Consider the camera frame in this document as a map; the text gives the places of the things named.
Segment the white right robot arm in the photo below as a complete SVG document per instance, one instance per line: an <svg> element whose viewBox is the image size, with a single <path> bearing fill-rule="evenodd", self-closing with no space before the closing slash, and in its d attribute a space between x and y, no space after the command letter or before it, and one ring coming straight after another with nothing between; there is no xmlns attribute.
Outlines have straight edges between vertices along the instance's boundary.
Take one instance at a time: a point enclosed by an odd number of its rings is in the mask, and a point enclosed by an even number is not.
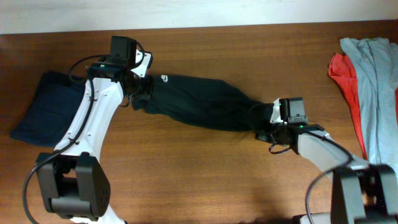
<svg viewBox="0 0 398 224"><path fill-rule="evenodd" d="M306 191L306 213L294 217L295 223L397 223L397 177L389 165L355 156L317 124L279 123L269 131L256 131L256 139L285 146L321 171ZM331 209L312 213L310 193L324 177L333 182Z"/></svg>

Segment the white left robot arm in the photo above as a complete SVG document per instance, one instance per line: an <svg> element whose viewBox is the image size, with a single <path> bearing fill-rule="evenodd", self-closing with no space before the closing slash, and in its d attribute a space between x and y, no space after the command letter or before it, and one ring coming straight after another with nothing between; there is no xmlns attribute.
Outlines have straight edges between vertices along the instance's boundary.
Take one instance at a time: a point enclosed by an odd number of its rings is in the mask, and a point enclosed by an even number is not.
<svg viewBox="0 0 398 224"><path fill-rule="evenodd" d="M150 62L133 67L95 62L85 94L53 153L39 154L34 172L46 211L75 223L123 223L111 208L111 186L100 155L111 118L125 96L139 93Z"/></svg>

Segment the black Nike t-shirt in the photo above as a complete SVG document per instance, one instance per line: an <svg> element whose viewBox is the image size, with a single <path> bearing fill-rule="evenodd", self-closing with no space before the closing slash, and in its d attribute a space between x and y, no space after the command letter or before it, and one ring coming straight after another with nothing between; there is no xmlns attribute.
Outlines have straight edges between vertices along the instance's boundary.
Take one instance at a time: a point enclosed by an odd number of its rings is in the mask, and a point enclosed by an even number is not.
<svg viewBox="0 0 398 224"><path fill-rule="evenodd" d="M252 100L224 80L161 75L133 99L135 110L221 131L259 131L271 121L273 103Z"/></svg>

